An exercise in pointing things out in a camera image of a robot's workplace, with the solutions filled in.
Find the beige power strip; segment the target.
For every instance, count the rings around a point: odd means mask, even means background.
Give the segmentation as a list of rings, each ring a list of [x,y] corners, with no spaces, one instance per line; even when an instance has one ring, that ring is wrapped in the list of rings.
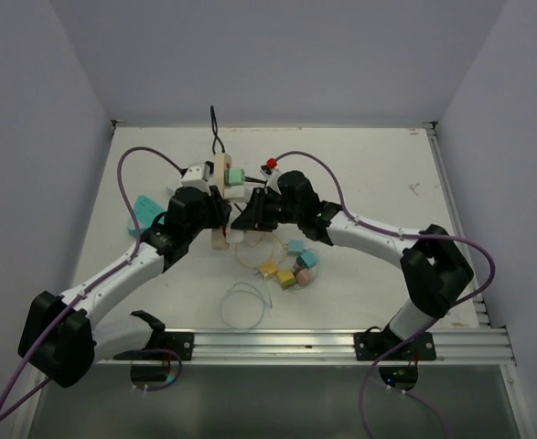
[[[227,251],[230,244],[227,242],[227,224],[231,205],[224,199],[225,171],[231,167],[231,157],[226,153],[217,153],[214,156],[213,183],[220,195],[220,226],[211,231],[211,248],[218,251]]]

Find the yellow charger plug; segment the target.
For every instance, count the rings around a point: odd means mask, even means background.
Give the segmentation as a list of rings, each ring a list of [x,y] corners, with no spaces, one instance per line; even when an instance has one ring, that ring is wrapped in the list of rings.
[[[255,270],[262,276],[264,280],[273,278],[278,273],[278,266],[272,260],[265,261],[259,264]]]
[[[296,285],[296,278],[291,270],[278,271],[275,275],[276,282],[283,289],[289,289]]]

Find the teal triangular power socket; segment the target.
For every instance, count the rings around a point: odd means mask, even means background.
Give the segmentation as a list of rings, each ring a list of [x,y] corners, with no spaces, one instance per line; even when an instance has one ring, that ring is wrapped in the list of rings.
[[[159,214],[166,212],[159,204],[145,195],[139,195],[135,199],[133,210],[139,230],[136,230],[132,218],[129,218],[126,224],[126,229],[132,238],[135,238],[137,234],[140,234],[149,228]]]

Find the pink charger plug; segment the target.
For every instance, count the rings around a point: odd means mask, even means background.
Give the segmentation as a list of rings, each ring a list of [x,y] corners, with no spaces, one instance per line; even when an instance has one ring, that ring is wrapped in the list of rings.
[[[308,286],[314,280],[314,275],[306,267],[297,267],[294,270],[294,276],[296,284],[301,288]]]

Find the white charger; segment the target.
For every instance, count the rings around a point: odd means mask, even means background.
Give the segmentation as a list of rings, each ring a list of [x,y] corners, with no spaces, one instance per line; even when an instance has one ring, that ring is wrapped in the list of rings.
[[[226,233],[225,240],[229,244],[238,244],[243,241],[245,232],[243,230],[230,230]]]
[[[246,187],[245,186],[225,187],[223,196],[229,202],[245,202],[246,201]]]

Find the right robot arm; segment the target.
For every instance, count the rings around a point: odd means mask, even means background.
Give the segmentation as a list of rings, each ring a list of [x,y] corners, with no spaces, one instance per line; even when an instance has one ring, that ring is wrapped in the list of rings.
[[[474,276],[442,227],[431,225],[410,233],[362,226],[338,203],[320,199],[299,171],[284,173],[272,187],[254,189],[231,227],[273,231],[281,224],[295,224],[312,241],[364,252],[402,271],[407,301],[381,333],[362,339],[365,347],[394,359],[414,350],[413,335],[443,318]]]

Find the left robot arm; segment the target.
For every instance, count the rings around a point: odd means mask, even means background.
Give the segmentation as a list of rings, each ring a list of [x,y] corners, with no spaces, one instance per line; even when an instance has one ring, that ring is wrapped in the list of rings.
[[[164,357],[165,324],[133,311],[117,325],[101,321],[141,285],[166,272],[188,253],[203,230],[225,227],[230,204],[212,186],[181,187],[168,201],[163,222],[146,229],[138,246],[90,280],[61,294],[45,291],[27,314],[18,355],[62,388],[77,383],[102,359],[128,352]]]

